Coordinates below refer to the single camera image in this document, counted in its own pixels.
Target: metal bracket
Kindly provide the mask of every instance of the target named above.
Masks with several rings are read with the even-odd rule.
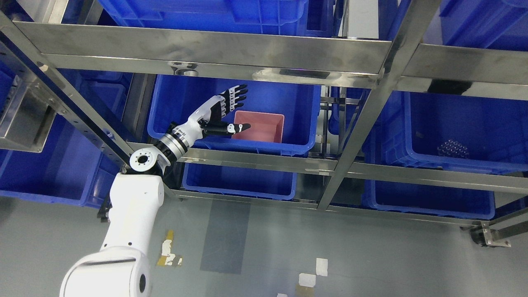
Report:
[[[499,231],[490,229],[489,224],[484,222],[481,227],[475,227],[470,230],[471,239],[481,246],[486,247],[512,247],[510,241],[501,238]]]

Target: bolt hole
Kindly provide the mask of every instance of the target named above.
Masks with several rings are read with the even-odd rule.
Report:
[[[146,286],[147,286],[147,278],[145,277],[144,274],[142,274],[141,277],[139,278],[139,291],[143,293]]]

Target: pink plastic container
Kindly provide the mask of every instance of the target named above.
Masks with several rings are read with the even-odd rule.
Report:
[[[233,135],[232,139],[282,143],[284,115],[237,110],[235,124],[251,124],[251,128]]]

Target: white tape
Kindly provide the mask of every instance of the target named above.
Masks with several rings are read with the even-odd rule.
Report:
[[[299,285],[307,287],[315,287],[315,274],[300,273]]]
[[[172,243],[172,240],[170,239],[166,239],[162,243],[162,256],[168,256],[171,254],[171,243]]]
[[[315,274],[328,276],[328,259],[317,258],[315,260]]]
[[[165,266],[172,266],[175,257],[176,255],[174,254],[168,254],[167,259],[165,260]]]

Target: metal rail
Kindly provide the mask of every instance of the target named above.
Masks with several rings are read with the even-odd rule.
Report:
[[[140,69],[153,74],[339,87],[375,87],[392,44],[132,27],[15,24],[57,68],[123,72]],[[521,67],[528,63],[528,52],[429,44],[415,49],[396,90],[528,99],[528,70]]]
[[[441,0],[411,2],[400,29],[385,57],[379,76],[374,84],[375,87],[372,88],[366,99],[363,111],[357,119],[356,127],[352,130],[350,140],[345,146],[343,154],[335,167],[334,174],[317,206],[318,210],[326,210],[330,202],[332,202],[337,189],[346,177],[348,169],[354,162],[398,79],[405,70],[407,63],[411,60],[418,44],[420,44],[420,40],[427,30],[436,9],[440,6],[440,2]]]

